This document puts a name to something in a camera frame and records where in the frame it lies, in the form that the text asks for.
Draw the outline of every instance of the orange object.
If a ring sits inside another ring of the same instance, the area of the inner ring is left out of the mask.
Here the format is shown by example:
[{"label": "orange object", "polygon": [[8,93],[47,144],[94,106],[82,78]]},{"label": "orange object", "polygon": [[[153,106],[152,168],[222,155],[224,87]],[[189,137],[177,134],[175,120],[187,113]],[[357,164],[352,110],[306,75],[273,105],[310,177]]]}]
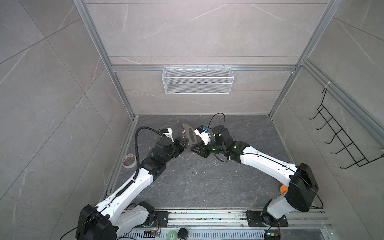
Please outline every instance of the orange object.
[{"label": "orange object", "polygon": [[286,185],[282,185],[281,187],[280,187],[280,192],[281,193],[285,193],[285,191],[287,191],[288,190],[288,187],[286,186]]}]

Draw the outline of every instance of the wire mesh basket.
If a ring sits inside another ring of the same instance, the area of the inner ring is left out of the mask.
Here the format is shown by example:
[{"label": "wire mesh basket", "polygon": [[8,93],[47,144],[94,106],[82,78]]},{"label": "wire mesh basket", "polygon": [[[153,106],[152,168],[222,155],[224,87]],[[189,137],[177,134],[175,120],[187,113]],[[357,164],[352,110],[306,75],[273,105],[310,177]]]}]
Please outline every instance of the wire mesh basket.
[{"label": "wire mesh basket", "polygon": [[166,94],[230,93],[230,67],[166,67],[162,80]]}]

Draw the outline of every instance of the black wire hook rack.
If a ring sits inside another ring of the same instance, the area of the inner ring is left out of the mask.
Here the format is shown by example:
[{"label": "black wire hook rack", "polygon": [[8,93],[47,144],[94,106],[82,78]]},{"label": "black wire hook rack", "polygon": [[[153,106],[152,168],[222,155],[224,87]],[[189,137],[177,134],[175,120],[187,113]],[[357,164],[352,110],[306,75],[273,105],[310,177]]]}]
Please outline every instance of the black wire hook rack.
[{"label": "black wire hook rack", "polygon": [[[312,120],[312,119],[314,119],[317,115],[321,115],[322,117],[323,117],[323,119],[325,120],[325,123],[324,123],[324,125],[321,127],[321,128],[315,128],[316,130],[320,130],[320,129],[322,129],[324,126],[326,126],[326,125],[328,125],[331,129],[332,129],[332,131],[333,131],[333,133],[334,133],[334,135],[333,135],[333,138],[331,139],[331,141],[330,142],[325,142],[326,144],[330,144],[330,143],[332,143],[332,141],[335,139],[335,137],[337,137],[338,139],[339,139],[339,141],[341,142],[341,144],[343,145],[343,148],[342,149],[340,149],[338,152],[336,152],[336,153],[333,153],[333,152],[331,152],[331,154],[338,154],[339,152],[341,152],[342,150],[346,150],[347,152],[348,152],[348,154],[351,156],[351,158],[353,159],[353,161],[354,161],[354,163],[353,164],[351,164],[351,165],[349,165],[348,167],[340,167],[341,169],[347,169],[347,168],[349,168],[349,167],[352,167],[353,165],[357,165],[357,166],[359,166],[359,167],[362,167],[362,166],[364,166],[364,165],[366,165],[366,164],[368,164],[368,163],[371,163],[371,162],[373,162],[373,161],[376,161],[376,160],[378,160],[378,159],[380,159],[380,158],[382,158],[382,157],[384,157],[384,154],[382,154],[380,157],[378,157],[378,158],[376,158],[376,159],[373,159],[373,160],[371,160],[371,161],[369,161],[365,156],[364,156],[364,154],[360,151],[360,149],[356,146],[356,144],[353,142],[353,140],[349,137],[349,135],[347,134],[347,132],[341,127],[341,125],[337,122],[337,120],[332,116],[332,114],[328,111],[328,109],[327,108],[325,108],[325,106],[323,105],[323,102],[324,102],[324,97],[325,97],[325,94],[327,93],[327,89],[326,88],[324,88],[323,89],[323,91],[321,92],[321,93],[324,93],[324,95],[323,95],[323,99],[322,99],[322,101],[321,101],[321,104],[320,104],[320,106],[317,108],[317,113],[316,113],[316,115],[313,117],[313,118],[308,118],[309,120]],[[331,117],[327,120],[325,117],[324,117],[324,115],[321,113],[321,111],[322,110],[325,110]],[[334,120],[334,122],[340,127],[340,130],[338,130],[338,131],[336,131],[330,124],[329,124],[329,121],[331,121],[331,120]],[[339,137],[339,135],[338,134],[341,134],[341,133],[344,133],[347,137],[348,137],[348,139],[351,141],[351,143],[349,143],[349,144],[347,144],[346,145],[346,143],[344,143],[342,140],[341,140],[341,138]],[[353,146],[353,147],[355,147],[359,152],[360,152],[360,154],[362,155],[362,159],[361,160],[356,160],[354,157],[353,157],[353,155],[351,154],[351,152],[348,150],[348,147],[349,146]]]}]

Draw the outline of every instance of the white zip tie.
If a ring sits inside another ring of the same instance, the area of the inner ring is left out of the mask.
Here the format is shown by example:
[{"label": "white zip tie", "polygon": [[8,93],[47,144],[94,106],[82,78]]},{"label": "white zip tie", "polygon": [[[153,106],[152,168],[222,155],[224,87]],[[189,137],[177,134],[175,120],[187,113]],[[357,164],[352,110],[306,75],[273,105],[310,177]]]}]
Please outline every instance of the white zip tie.
[{"label": "white zip tie", "polygon": [[329,81],[329,82],[327,83],[327,85],[325,85],[324,88],[327,88],[327,86],[328,86],[330,83],[336,83],[336,82],[331,82],[331,81]]}]

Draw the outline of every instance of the black round object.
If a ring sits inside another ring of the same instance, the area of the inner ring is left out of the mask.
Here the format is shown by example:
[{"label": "black round object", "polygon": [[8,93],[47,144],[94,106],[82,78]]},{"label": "black round object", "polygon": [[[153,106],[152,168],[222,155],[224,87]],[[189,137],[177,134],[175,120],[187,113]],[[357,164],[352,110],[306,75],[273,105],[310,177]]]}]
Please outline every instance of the black round object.
[{"label": "black round object", "polygon": [[177,237],[180,240],[185,240],[188,237],[188,231],[185,228],[180,228],[179,232],[177,233]]}]

